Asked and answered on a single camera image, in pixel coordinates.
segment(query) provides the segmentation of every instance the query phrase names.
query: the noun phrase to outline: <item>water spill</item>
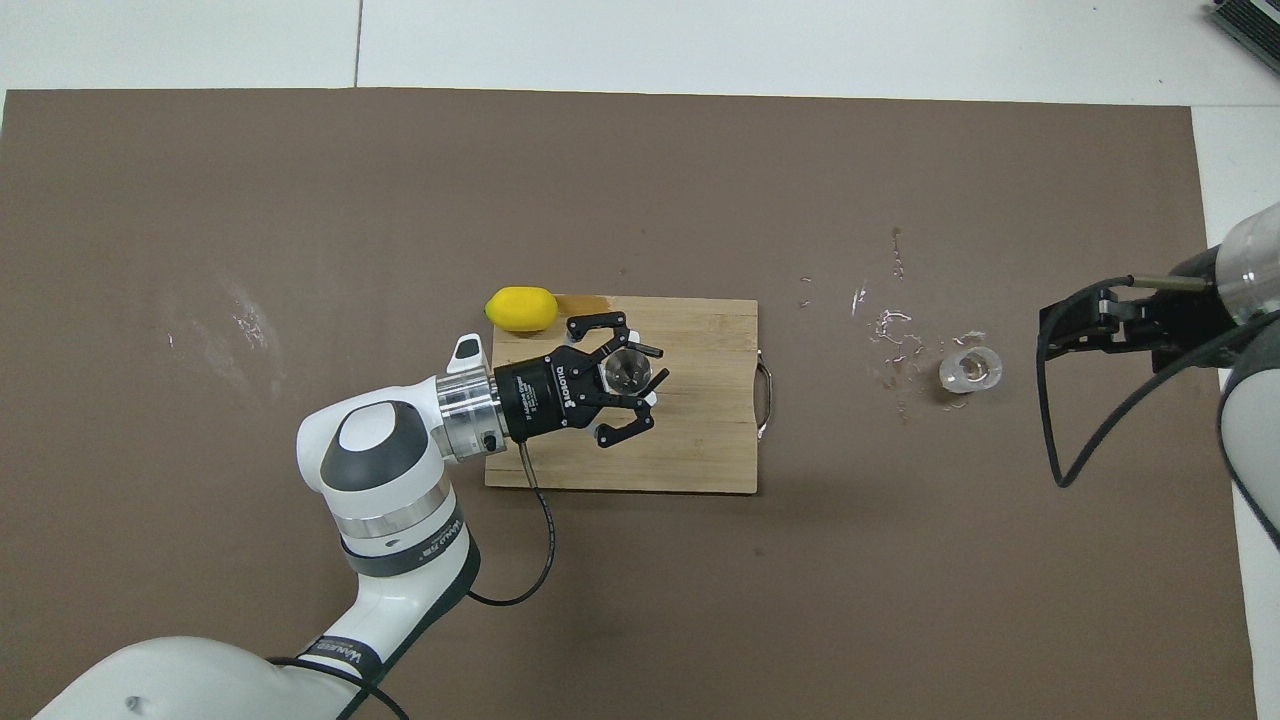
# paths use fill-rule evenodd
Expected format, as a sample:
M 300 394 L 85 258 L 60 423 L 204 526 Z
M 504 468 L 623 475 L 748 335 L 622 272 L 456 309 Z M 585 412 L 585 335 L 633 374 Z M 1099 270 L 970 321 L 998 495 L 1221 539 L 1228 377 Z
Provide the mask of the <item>water spill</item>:
M 915 333 L 906 333 L 905 336 L 902 336 L 902 345 L 906 345 L 906 341 L 911 341 L 915 343 L 915 350 L 911 351 L 913 356 L 919 355 L 920 351 L 924 350 L 924 341 L 920 340 L 920 336 Z
M 902 279 L 905 273 L 902 272 L 902 251 L 897 247 L 897 238 L 902 237 L 902 228 L 893 228 L 893 277 Z
M 901 347 L 904 341 L 893 337 L 888 332 L 890 325 L 892 325 L 895 322 L 910 323 L 911 316 L 908 315 L 906 313 L 899 313 L 897 310 L 890 310 L 886 307 L 881 313 L 879 319 L 877 319 L 874 323 L 868 323 L 872 327 L 872 342 L 879 342 L 882 340 L 887 340 L 893 345 Z
M 250 347 L 266 348 L 266 331 L 264 331 L 261 323 L 259 323 L 257 310 L 255 307 L 246 307 L 243 313 L 232 313 L 232 319 L 236 320 L 241 332 L 244 333 L 244 340 L 248 341 Z
M 980 345 L 983 342 L 987 342 L 987 333 L 982 331 L 969 331 L 964 334 L 959 334 L 951 338 L 951 341 L 959 345 L 960 347 L 966 347 L 970 345 Z
M 861 304 L 863 300 L 867 300 L 867 281 L 865 279 L 863 281 L 863 287 L 858 288 L 858 292 L 854 293 L 854 304 L 849 309 L 849 314 L 851 316 L 854 316 L 854 318 L 858 316 L 858 306 Z
M 878 382 L 881 387 L 884 389 L 893 389 L 897 387 L 897 377 L 895 375 L 884 374 L 879 370 L 873 370 L 872 377 L 874 377 L 876 382 Z

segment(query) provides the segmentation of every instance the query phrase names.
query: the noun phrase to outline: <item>lemon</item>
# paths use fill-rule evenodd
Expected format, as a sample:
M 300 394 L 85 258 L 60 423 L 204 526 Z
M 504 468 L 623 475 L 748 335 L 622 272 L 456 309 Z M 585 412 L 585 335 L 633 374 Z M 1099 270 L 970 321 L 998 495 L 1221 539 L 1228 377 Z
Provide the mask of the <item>lemon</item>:
M 545 331 L 556 322 L 556 296 L 540 287 L 504 287 L 484 304 L 489 320 L 512 333 Z

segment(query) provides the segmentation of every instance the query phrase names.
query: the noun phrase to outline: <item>white tabletop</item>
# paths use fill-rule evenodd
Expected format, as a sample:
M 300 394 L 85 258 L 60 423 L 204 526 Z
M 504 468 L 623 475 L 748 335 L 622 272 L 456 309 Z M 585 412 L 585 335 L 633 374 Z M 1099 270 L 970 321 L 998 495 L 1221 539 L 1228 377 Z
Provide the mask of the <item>white tabletop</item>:
M 1217 242 L 1280 200 L 1280 74 L 1212 26 L 1206 5 L 0 0 L 0 90 L 360 85 L 1188 105 Z M 1236 524 L 1258 717 L 1276 720 L 1280 553 L 1239 497 Z

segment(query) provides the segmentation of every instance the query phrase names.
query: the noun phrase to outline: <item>brown mat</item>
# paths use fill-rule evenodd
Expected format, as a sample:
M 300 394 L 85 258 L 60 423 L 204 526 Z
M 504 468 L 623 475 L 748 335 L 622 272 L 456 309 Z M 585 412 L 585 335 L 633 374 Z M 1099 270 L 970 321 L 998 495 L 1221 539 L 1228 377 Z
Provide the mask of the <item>brown mat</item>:
M 300 650 L 355 583 L 298 420 L 442 372 L 525 283 L 758 299 L 760 492 L 556 493 L 547 587 L 392 673 L 415 717 L 1253 715 L 1213 374 L 1065 492 L 1034 406 L 1041 305 L 1203 247 L 1185 109 L 84 91 L 4 123 L 3 716 L 148 637 Z M 919 377 L 886 375 L 886 309 Z M 951 409 L 916 383 L 968 331 L 1006 378 Z M 1068 448 L 1148 375 L 1051 373 Z M 477 587 L 518 592 L 543 521 L 483 470 L 453 475 Z

